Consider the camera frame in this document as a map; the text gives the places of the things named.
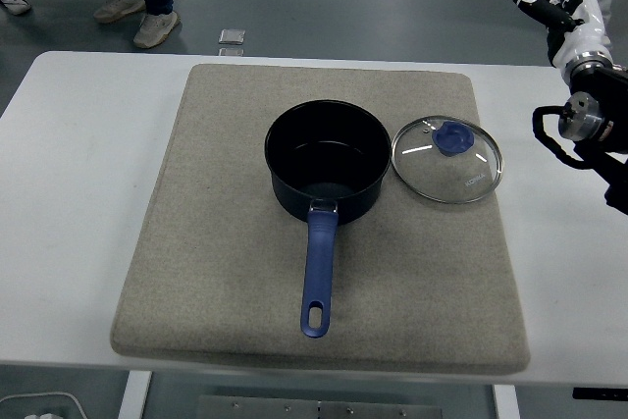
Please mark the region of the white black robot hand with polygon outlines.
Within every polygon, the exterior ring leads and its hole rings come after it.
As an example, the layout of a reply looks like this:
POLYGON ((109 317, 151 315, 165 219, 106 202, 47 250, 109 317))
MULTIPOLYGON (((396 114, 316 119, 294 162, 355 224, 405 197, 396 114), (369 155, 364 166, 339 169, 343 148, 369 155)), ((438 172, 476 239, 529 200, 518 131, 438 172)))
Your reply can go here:
POLYGON ((587 58, 610 65, 602 9, 598 0, 511 0, 527 17, 547 30, 548 57, 557 69, 587 58))

